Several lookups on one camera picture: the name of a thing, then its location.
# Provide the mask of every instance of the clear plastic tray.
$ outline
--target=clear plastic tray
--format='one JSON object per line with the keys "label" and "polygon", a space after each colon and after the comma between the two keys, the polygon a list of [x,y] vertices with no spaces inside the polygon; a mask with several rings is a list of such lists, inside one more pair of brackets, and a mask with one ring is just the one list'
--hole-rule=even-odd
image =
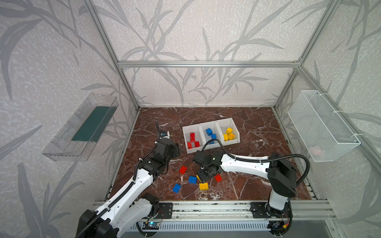
{"label": "clear plastic tray", "polygon": [[90,93],[42,154],[54,161],[87,161],[118,106],[115,96]]}

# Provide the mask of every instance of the wallpaper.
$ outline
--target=wallpaper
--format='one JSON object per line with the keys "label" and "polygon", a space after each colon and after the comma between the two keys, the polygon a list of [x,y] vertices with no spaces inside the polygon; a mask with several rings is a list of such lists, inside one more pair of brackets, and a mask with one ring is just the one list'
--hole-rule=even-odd
{"label": "wallpaper", "polygon": [[319,199],[328,199],[348,238],[376,238],[381,232],[381,176],[358,148],[332,162],[314,162],[288,117],[301,90],[311,90],[297,76],[277,108],[296,153],[310,159],[308,178]]}
{"label": "wallpaper", "polygon": [[381,155],[380,3],[341,4],[304,67]]}
{"label": "wallpaper", "polygon": [[[136,111],[81,1],[0,0],[0,16],[0,237],[74,237]],[[120,105],[88,161],[43,156],[90,92]]]}
{"label": "wallpaper", "polygon": [[291,71],[291,68],[134,68],[125,75],[142,107],[272,106]]}
{"label": "wallpaper", "polygon": [[[296,61],[329,0],[94,3],[120,61]],[[291,70],[124,68],[124,72],[142,107],[272,106]]]}

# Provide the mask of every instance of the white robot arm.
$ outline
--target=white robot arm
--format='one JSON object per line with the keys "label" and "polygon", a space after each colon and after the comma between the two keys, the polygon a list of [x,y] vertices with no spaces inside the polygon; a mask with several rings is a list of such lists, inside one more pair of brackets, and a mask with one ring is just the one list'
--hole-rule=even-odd
{"label": "white robot arm", "polygon": [[[75,238],[119,238],[137,221],[157,215],[158,198],[145,194],[137,202],[134,203],[134,201],[157,176],[164,172],[169,160],[179,156],[178,145],[168,136],[162,137],[164,138],[158,139],[155,150],[151,150],[154,152],[153,157],[146,158],[145,156],[138,163],[134,176],[113,197],[95,212],[87,210],[82,214]],[[206,145],[211,141],[221,144],[219,140],[213,139]],[[223,146],[221,147],[225,153],[215,151],[212,155],[208,155],[203,150],[195,153],[193,162],[201,166],[197,171],[200,180],[206,182],[223,172],[241,172],[268,179],[272,185],[272,191],[263,213],[266,213],[267,217],[282,216],[288,199],[295,197],[296,186],[308,173],[308,159],[303,158],[306,160],[307,169],[296,181],[296,169],[285,158],[302,155],[246,157],[232,155]]]}

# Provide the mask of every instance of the metal extrusion bar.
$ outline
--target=metal extrusion bar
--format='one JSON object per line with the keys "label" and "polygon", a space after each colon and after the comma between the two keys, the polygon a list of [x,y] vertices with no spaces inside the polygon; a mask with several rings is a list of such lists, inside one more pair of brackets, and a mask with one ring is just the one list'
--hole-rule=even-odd
{"label": "metal extrusion bar", "polygon": [[323,13],[323,16],[322,16],[319,24],[317,25],[313,35],[311,36],[310,40],[308,41],[307,46],[304,49],[304,51],[303,51],[303,53],[302,53],[302,55],[301,55],[301,57],[299,59],[300,65],[303,65],[303,63],[307,59],[308,55],[310,54],[312,48],[316,44],[316,42],[319,39],[320,35],[322,34],[324,29],[329,24],[329,21],[331,20],[333,15],[335,14],[337,8],[340,5],[340,2],[341,2],[341,0],[331,0],[328,3],[327,8],[325,9],[325,12]]}
{"label": "metal extrusion bar", "polygon": [[[325,91],[321,88],[320,84],[318,84],[312,76],[303,68],[299,67],[298,72],[300,72],[300,75],[302,75],[306,82],[309,84],[309,86],[314,89],[318,90],[320,93],[325,93]],[[368,161],[377,168],[379,173],[381,173],[381,158],[378,155],[377,151],[374,149],[374,147],[371,145],[371,143],[368,141],[367,138],[365,138],[361,132],[357,129],[357,127],[352,123],[352,121],[346,116],[345,113],[342,112],[340,107],[334,102],[333,99],[331,99],[330,96],[327,94],[323,94],[323,97],[331,104],[331,106],[336,110],[339,111],[341,118],[344,120],[344,122],[349,126],[349,128],[357,135],[358,139],[360,140],[361,144],[358,146],[358,148],[362,151],[362,153],[365,155],[365,157],[368,159]]]}
{"label": "metal extrusion bar", "polygon": [[112,172],[112,175],[111,175],[112,176],[112,180],[110,180],[109,183],[107,184],[108,190],[104,194],[103,201],[107,201],[109,193],[111,192],[111,190],[110,190],[111,189],[111,185],[113,185],[115,183],[115,180],[117,178],[120,165],[122,164],[124,154],[125,154],[125,152],[127,150],[128,143],[130,142],[130,139],[131,139],[131,136],[132,136],[132,132],[134,131],[134,127],[135,127],[136,121],[138,120],[139,113],[140,113],[140,109],[138,110],[138,112],[134,116],[134,119],[132,120],[132,126],[130,127],[130,130],[128,132],[126,140],[124,141],[124,145],[123,145],[123,147],[122,147],[122,149],[120,151],[118,160],[115,163],[116,166],[115,166],[115,168],[114,168],[114,170]]}
{"label": "metal extrusion bar", "polygon": [[295,61],[119,61],[120,68],[142,67],[245,67],[245,68],[296,68]]}
{"label": "metal extrusion bar", "polygon": [[[161,201],[173,203],[172,218],[166,221],[224,221],[224,220],[278,220],[253,218],[250,211],[251,202],[266,201]],[[103,202],[95,202],[97,209]],[[292,200],[294,220],[337,220],[327,200]]]}
{"label": "metal extrusion bar", "polygon": [[98,33],[99,33],[99,35],[100,35],[100,37],[104,43],[104,46],[106,47],[106,50],[107,50],[107,52],[108,52],[108,54],[112,60],[112,63],[113,63],[113,65],[117,71],[117,74],[119,75],[120,79],[122,80],[122,83],[123,83],[124,87],[126,88],[129,96],[131,97],[135,108],[139,109],[138,102],[136,101],[136,98],[134,97],[134,94],[132,93],[132,90],[130,88],[130,85],[128,84],[126,76],[124,75],[124,73],[122,72],[120,67],[118,66],[118,59],[116,58],[115,53],[111,47],[110,41],[106,35],[106,32],[103,29],[101,20],[97,14],[97,11],[95,9],[95,6],[94,6],[92,0],[83,0],[83,3],[84,3],[84,7],[86,8],[87,12],[91,16],[91,20],[93,21],[95,28],[97,29],[97,31],[98,31]]}
{"label": "metal extrusion bar", "polygon": [[279,104],[281,103],[281,99],[283,99],[283,97],[286,95],[287,91],[289,90],[289,88],[291,87],[291,85],[293,84],[294,82],[294,79],[296,78],[296,75],[297,75],[297,71],[296,71],[296,68],[293,69],[290,77],[288,78],[284,88],[282,89],[277,101],[275,102],[275,105],[274,105],[274,108],[277,108],[279,106]]}

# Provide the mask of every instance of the white storage bin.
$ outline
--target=white storage bin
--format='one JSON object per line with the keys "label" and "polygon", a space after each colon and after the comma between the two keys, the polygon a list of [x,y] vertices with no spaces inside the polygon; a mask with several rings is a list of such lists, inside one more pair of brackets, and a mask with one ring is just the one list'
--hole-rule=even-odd
{"label": "white storage bin", "polygon": [[230,127],[233,129],[232,133],[235,136],[234,140],[224,141],[224,135],[221,135],[222,145],[232,145],[232,144],[236,144],[240,142],[239,131],[237,127],[235,126],[235,123],[232,118],[225,118],[225,119],[217,120],[216,122],[219,124],[222,134],[226,134],[226,130]]}
{"label": "white storage bin", "polygon": [[302,90],[288,115],[315,162],[334,161],[360,145],[357,136],[316,90]]}
{"label": "white storage bin", "polygon": [[[226,129],[229,127],[233,129],[232,133],[234,134],[235,138],[231,141],[224,141],[223,134],[226,134]],[[208,136],[206,132],[208,128],[212,130],[213,134],[216,135],[216,139],[219,139],[223,146],[232,145],[240,142],[239,132],[232,118],[226,118],[217,121],[208,121],[190,126],[183,126],[182,132],[184,134],[185,148],[188,154],[201,150],[202,147],[206,144],[206,142],[211,140],[211,136]],[[191,140],[191,133],[195,133],[195,141],[200,142],[200,147],[195,148],[194,142],[192,142],[192,148],[188,149],[188,142],[190,142]],[[205,147],[205,149],[207,150],[217,147],[220,147],[220,145],[218,144],[218,142],[215,142],[214,144],[208,144]]]}

